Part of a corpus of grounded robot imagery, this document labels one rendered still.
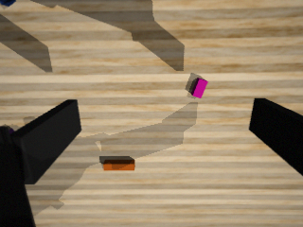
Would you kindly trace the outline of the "orange rod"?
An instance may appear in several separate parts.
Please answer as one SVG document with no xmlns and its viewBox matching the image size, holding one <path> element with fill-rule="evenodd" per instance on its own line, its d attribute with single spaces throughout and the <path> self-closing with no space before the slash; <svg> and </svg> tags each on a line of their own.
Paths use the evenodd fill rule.
<svg viewBox="0 0 303 227">
<path fill-rule="evenodd" d="M 103 163 L 104 171 L 109 170 L 134 170 L 134 160 L 105 160 Z"/>
</svg>

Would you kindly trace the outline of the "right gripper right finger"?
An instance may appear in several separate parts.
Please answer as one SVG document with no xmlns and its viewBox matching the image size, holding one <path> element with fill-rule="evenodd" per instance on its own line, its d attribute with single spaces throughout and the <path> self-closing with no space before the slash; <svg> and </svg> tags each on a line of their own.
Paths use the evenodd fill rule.
<svg viewBox="0 0 303 227">
<path fill-rule="evenodd" d="M 254 98 L 251 131 L 303 176 L 303 115 L 266 98 Z"/>
</svg>

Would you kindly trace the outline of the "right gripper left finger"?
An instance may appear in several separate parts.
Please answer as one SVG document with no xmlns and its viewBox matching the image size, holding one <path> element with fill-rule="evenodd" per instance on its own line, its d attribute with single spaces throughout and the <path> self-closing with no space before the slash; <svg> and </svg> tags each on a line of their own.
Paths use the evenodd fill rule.
<svg viewBox="0 0 303 227">
<path fill-rule="evenodd" d="M 0 126 L 0 227 L 36 227 L 25 184 L 37 183 L 80 132 L 76 99 L 11 134 Z"/>
</svg>

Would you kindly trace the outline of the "small magenta block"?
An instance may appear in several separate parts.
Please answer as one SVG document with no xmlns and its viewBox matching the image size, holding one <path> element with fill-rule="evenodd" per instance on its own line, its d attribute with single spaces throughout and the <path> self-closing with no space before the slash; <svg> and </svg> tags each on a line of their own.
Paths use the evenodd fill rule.
<svg viewBox="0 0 303 227">
<path fill-rule="evenodd" d="M 204 90 L 205 90 L 205 87 L 206 87 L 207 83 L 208 83 L 207 80 L 197 78 L 191 94 L 193 96 L 201 98 L 203 93 L 204 93 Z"/>
</svg>

